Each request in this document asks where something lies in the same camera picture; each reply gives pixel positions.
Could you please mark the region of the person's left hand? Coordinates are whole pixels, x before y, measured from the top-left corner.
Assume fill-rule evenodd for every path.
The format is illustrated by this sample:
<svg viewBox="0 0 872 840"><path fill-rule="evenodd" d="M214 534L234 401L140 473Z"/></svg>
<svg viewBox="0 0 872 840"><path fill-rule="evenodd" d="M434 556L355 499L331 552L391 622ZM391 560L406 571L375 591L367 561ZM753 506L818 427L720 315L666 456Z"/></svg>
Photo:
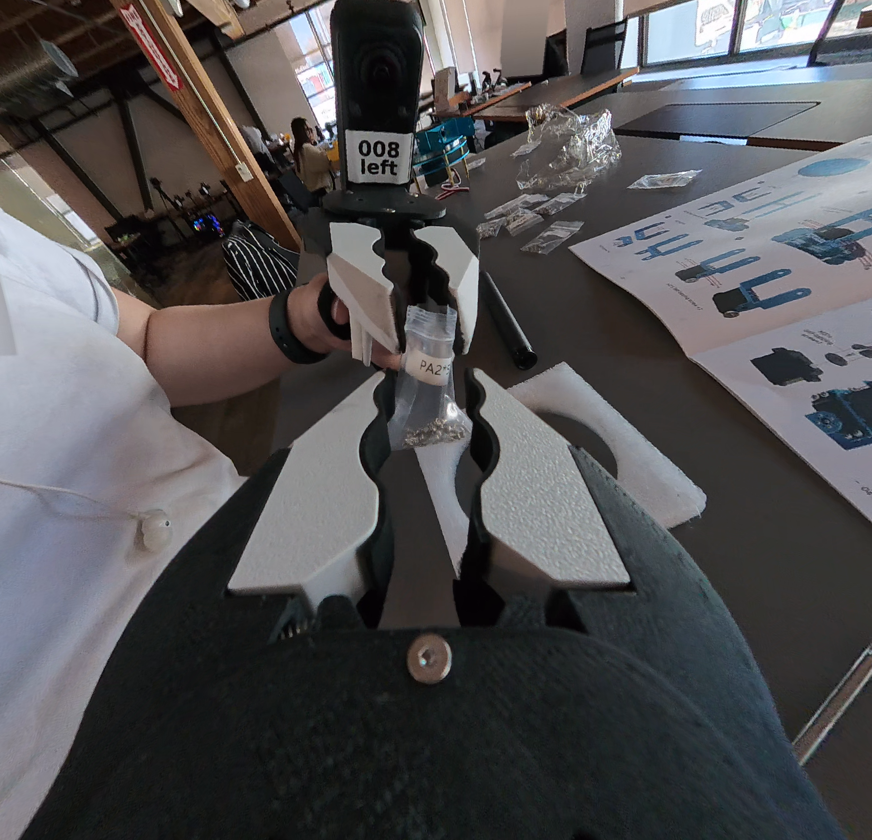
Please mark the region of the person's left hand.
<svg viewBox="0 0 872 840"><path fill-rule="evenodd" d="M307 284L292 289L287 303L289 328L300 342L316 353L347 352L352 350L351 341L335 337L318 310L318 299L321 289L329 282L328 275L323 272L314 276ZM331 308L332 320L343 325L350 320L350 312L346 304L339 298L334 298ZM372 364L381 369L397 371L401 366L401 355L392 354L381 344L372 344Z"/></svg>

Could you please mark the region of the small clear zip bag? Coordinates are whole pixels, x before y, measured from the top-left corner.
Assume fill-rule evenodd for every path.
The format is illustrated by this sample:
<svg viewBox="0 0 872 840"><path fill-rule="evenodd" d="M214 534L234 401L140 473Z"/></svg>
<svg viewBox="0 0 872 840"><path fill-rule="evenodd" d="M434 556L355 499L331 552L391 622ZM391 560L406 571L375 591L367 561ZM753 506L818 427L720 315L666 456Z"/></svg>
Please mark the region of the small clear zip bag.
<svg viewBox="0 0 872 840"><path fill-rule="evenodd" d="M391 449L399 451L465 439L472 423L455 400L452 363L457 312L410 306L406 350L388 424Z"/></svg>

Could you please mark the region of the black electric screwdriver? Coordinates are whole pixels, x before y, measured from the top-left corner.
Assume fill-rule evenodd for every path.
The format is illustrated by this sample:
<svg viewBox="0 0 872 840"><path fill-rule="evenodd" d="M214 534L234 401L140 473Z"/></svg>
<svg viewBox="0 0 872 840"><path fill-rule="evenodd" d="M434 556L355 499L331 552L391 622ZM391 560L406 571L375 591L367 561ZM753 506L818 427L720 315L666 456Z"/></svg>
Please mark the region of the black electric screwdriver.
<svg viewBox="0 0 872 840"><path fill-rule="evenodd" d="M482 301L514 365L521 371L532 369L537 363L538 356L491 275L485 270L480 273L479 288Z"/></svg>

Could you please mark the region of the striped black white cloth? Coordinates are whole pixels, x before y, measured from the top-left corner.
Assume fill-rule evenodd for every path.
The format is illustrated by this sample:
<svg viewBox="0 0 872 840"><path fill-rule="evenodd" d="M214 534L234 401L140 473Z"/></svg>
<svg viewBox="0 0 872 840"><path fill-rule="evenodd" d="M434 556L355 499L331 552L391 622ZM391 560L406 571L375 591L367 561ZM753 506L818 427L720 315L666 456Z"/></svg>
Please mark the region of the striped black white cloth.
<svg viewBox="0 0 872 840"><path fill-rule="evenodd" d="M297 284L299 254L265 229L236 220L222 244L225 266L242 301L271 298Z"/></svg>

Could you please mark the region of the white instruction booklet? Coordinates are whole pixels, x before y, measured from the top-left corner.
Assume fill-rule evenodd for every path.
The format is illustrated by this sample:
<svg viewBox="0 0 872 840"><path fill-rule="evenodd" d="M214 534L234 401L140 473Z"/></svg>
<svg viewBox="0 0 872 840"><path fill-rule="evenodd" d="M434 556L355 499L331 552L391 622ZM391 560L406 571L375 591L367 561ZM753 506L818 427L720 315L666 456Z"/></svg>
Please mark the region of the white instruction booklet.
<svg viewBox="0 0 872 840"><path fill-rule="evenodd" d="M573 246L871 518L871 138Z"/></svg>

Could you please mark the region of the wooden column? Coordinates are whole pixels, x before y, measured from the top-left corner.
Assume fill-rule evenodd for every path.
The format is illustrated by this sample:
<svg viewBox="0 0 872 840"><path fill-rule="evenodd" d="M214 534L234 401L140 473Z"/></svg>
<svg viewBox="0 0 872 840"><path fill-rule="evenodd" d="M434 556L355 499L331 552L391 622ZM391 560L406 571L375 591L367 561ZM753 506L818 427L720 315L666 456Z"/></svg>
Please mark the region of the wooden column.
<svg viewBox="0 0 872 840"><path fill-rule="evenodd" d="M183 86L174 103L230 186L246 215L281 246L299 252L302 241L250 152L220 95L197 59L176 19L161 0L110 0L118 11L134 4L147 21Z"/></svg>

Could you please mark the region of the red white sign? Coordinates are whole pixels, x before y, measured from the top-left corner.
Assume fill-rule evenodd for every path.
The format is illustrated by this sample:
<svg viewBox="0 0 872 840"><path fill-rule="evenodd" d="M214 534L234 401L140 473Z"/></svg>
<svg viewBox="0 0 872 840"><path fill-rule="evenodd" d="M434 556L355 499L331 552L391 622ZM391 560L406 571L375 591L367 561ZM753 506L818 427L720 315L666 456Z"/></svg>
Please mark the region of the red white sign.
<svg viewBox="0 0 872 840"><path fill-rule="evenodd" d="M164 50L155 39L147 21L143 19L134 4L119 8L118 13L127 28L136 37L140 48L144 51L152 67L158 72L165 86L172 93L177 93L183 86L180 75L165 56Z"/></svg>

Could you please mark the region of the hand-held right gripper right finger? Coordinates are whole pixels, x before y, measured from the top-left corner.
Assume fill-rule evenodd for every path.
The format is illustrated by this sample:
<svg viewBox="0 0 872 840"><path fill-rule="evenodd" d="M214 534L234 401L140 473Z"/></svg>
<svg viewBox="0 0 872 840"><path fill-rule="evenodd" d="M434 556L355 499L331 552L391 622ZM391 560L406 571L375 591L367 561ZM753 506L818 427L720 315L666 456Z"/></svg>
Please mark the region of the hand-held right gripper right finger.
<svg viewBox="0 0 872 840"><path fill-rule="evenodd" d="M510 598L622 590L630 578L567 442L480 369L465 374L481 469L453 583L462 626L491 626Z"/></svg>

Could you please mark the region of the dark desk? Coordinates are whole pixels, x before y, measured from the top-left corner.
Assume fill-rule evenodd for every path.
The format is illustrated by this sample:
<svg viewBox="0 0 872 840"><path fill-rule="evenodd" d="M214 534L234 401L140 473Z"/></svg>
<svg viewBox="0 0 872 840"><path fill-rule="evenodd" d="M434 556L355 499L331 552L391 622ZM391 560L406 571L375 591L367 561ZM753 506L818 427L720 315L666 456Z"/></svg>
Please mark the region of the dark desk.
<svg viewBox="0 0 872 840"><path fill-rule="evenodd" d="M822 151L870 136L870 64L634 82L576 106L622 136Z"/></svg>
<svg viewBox="0 0 872 840"><path fill-rule="evenodd" d="M377 631L326 597L249 684L246 791L225 838L843 838L747 642L699 567L562 446L629 583L499 596L482 496L507 437L466 381L476 487L462 626Z"/></svg>

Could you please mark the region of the crumpled clear cellophane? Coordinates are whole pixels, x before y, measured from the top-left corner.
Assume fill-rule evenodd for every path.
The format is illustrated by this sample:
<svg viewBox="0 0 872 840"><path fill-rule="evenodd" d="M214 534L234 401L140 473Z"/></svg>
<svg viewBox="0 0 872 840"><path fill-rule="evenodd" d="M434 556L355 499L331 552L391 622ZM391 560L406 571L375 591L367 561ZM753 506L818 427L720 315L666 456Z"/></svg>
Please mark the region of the crumpled clear cellophane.
<svg viewBox="0 0 872 840"><path fill-rule="evenodd" d="M528 148L517 175L521 191L573 191L578 194L602 172L616 166L622 150L609 109L578 114L553 104L526 113Z"/></svg>

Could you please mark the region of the large grid window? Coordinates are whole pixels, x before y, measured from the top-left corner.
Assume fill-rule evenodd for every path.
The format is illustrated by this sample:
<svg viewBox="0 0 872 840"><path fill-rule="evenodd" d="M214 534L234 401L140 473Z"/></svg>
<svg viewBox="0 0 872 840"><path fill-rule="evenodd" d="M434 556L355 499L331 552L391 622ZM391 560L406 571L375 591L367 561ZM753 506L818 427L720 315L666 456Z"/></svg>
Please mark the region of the large grid window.
<svg viewBox="0 0 872 840"><path fill-rule="evenodd" d="M641 67L753 60L810 52L838 0L695 0L630 23L628 54Z"/></svg>
<svg viewBox="0 0 872 840"><path fill-rule="evenodd" d="M294 60L297 80L315 122L327 128L337 116L329 13L313 8L293 17L289 26L300 49Z"/></svg>

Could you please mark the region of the person's left forearm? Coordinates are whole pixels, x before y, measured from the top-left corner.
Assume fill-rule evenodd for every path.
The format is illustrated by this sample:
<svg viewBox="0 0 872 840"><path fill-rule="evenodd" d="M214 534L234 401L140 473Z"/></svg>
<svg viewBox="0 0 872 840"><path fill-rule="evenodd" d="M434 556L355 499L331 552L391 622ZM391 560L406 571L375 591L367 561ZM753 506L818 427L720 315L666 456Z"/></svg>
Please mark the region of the person's left forearm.
<svg viewBox="0 0 872 840"><path fill-rule="evenodd" d="M155 310L118 289L114 296L119 339L174 407L233 398L292 367L271 336L268 299Z"/></svg>

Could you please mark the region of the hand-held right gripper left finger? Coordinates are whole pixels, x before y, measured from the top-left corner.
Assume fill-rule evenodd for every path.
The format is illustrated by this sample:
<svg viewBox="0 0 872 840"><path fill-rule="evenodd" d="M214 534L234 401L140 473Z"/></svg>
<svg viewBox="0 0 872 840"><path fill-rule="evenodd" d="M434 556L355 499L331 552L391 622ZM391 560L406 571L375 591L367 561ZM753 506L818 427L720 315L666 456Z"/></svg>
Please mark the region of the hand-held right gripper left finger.
<svg viewBox="0 0 872 840"><path fill-rule="evenodd" d="M377 475L391 453L396 377L374 374L294 441L231 592L295 594L311 610L344 595L378 625L394 539Z"/></svg>

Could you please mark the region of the blue hobby robot arm base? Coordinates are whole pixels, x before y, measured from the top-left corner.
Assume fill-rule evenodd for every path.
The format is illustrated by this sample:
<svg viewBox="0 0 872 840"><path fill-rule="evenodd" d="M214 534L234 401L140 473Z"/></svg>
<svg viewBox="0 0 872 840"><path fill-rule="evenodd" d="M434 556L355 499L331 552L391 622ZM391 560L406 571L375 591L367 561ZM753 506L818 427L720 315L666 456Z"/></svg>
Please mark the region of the blue hobby robot arm base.
<svg viewBox="0 0 872 840"><path fill-rule="evenodd" d="M474 136L474 121L470 117L448 118L442 123L415 135L412 172L416 180L422 179L430 188L447 181L460 182L454 170L462 164L466 176L470 155L469 139Z"/></svg>

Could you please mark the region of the silver ventilation duct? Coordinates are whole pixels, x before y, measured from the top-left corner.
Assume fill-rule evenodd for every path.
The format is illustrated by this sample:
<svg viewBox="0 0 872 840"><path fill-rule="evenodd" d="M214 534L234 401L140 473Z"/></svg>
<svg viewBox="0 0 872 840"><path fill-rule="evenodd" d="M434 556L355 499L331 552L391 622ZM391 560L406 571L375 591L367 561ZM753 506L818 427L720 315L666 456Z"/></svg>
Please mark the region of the silver ventilation duct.
<svg viewBox="0 0 872 840"><path fill-rule="evenodd" d="M54 43L38 39L1 68L1 111L31 117L73 98L69 83L79 72Z"/></svg>

